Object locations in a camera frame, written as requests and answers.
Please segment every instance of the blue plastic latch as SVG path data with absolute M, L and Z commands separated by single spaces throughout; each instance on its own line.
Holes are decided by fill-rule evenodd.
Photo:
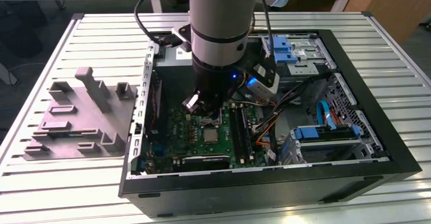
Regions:
M 302 127 L 300 129 L 304 139 L 319 137 L 318 129 L 315 127 Z
M 294 130 L 294 133 L 295 133 L 295 138 L 296 138 L 298 140 L 300 140 L 300 139 L 303 138 L 302 131 L 300 131 L 299 129 L 295 129 L 295 130 Z
M 359 137 L 362 135 L 362 130 L 359 126 L 352 125 L 351 129 L 352 129 L 352 132 L 355 133 L 355 136 Z
M 274 59 L 279 64 L 295 64 L 298 62 L 298 58 L 291 53 L 275 53 Z
M 274 36 L 274 59 L 279 64 L 295 64 L 298 57 L 292 55 L 292 45 L 287 41 L 286 37 Z M 267 39 L 268 47 L 271 47 L 271 41 Z

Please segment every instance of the gray table surface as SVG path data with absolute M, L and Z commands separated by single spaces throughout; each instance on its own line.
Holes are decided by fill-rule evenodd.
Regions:
M 142 14 L 154 31 L 170 31 L 187 14 Z M 264 17 L 256 14 L 256 26 Z M 423 172 L 346 203 L 151 220 L 118 197 L 123 157 L 26 161 L 23 150 L 47 110 L 52 81 L 80 85 L 80 66 L 98 80 L 139 84 L 148 38 L 132 14 L 72 20 L 0 146 L 0 223 L 430 223 L 431 83 L 374 18 L 360 13 L 272 13 L 276 29 L 331 29 Z

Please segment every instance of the white table leg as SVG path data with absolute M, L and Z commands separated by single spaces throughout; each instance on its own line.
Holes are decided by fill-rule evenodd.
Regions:
M 15 85 L 18 83 L 18 79 L 15 78 L 14 74 L 8 71 L 6 66 L 0 64 L 0 79 L 8 84 Z
M 331 12 L 343 12 L 348 0 L 336 0 L 331 9 Z
M 151 0 L 151 5 L 154 7 L 154 13 L 162 13 L 162 0 Z

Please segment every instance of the floor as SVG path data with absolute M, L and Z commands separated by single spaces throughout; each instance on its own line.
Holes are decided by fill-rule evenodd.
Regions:
M 43 65 L 51 56 L 58 41 L 62 37 L 64 29 L 70 23 L 74 13 L 132 13 L 136 1 L 68 1 L 66 2 L 66 10 L 60 11 L 55 2 L 40 2 L 48 24 L 36 29 L 39 39 L 43 42 L 43 52 L 31 59 L 20 59 L 0 44 L 0 59 L 7 68 L 12 68 L 23 64 L 27 65 L 14 70 L 15 76 L 20 80 L 18 87 L 11 87 L 0 82 L 0 143 L 11 127 L 22 105 L 32 90 Z M 163 10 L 166 12 L 187 12 L 188 5 L 178 4 L 171 0 L 163 0 Z M 143 13 L 152 12 L 150 2 L 144 2 L 142 6 Z M 403 48 L 414 61 L 418 63 L 429 77 L 431 76 L 431 32 L 419 26 L 411 35 L 411 38 L 403 44 Z

